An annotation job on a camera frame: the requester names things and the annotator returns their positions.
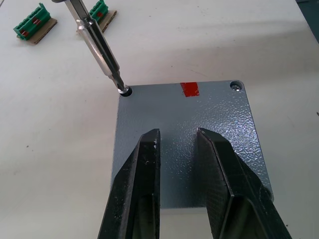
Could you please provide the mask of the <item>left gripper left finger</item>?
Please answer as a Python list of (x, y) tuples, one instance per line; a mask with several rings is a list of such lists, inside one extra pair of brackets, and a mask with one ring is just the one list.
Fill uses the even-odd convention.
[(143, 134), (114, 178), (98, 238), (160, 237), (160, 130)]

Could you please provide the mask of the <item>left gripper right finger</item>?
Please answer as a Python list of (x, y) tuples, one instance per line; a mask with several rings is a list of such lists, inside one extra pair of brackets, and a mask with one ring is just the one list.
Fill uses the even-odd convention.
[(215, 239), (289, 239), (270, 192), (222, 135), (198, 128), (196, 188)]

